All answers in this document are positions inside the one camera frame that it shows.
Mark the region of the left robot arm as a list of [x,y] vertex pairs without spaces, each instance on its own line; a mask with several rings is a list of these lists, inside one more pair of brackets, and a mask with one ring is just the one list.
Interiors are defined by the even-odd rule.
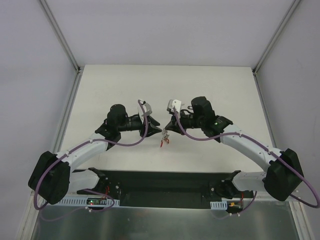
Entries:
[[141,143],[120,143],[122,132],[138,131],[142,140],[160,133],[160,123],[152,118],[151,106],[143,100],[138,101],[138,113],[128,116],[122,104],[111,106],[106,119],[94,133],[80,144],[69,150],[42,153],[30,176],[28,186],[34,191],[33,204],[37,210],[38,197],[46,204],[55,205],[65,195],[84,191],[96,195],[107,194],[106,175],[94,168],[77,171],[76,169],[113,146],[131,147]]

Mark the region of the red handled key organizer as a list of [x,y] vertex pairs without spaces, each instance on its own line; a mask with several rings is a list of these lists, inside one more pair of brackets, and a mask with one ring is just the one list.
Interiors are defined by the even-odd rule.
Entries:
[[169,139],[170,135],[168,134],[168,131],[165,128],[162,129],[161,134],[162,134],[162,140],[163,141],[167,141]]

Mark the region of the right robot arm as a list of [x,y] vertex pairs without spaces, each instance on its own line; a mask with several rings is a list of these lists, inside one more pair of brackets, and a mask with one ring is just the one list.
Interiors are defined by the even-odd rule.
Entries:
[[172,115],[165,130],[184,135],[188,129],[200,129],[207,138],[227,145],[257,164],[262,170],[244,172],[236,170],[214,186],[221,198],[232,199],[245,191],[267,192],[278,201],[285,201],[302,182],[303,171],[298,155],[259,143],[246,135],[228,118],[215,114],[204,96],[191,101],[187,109],[182,102],[171,99],[167,111]]

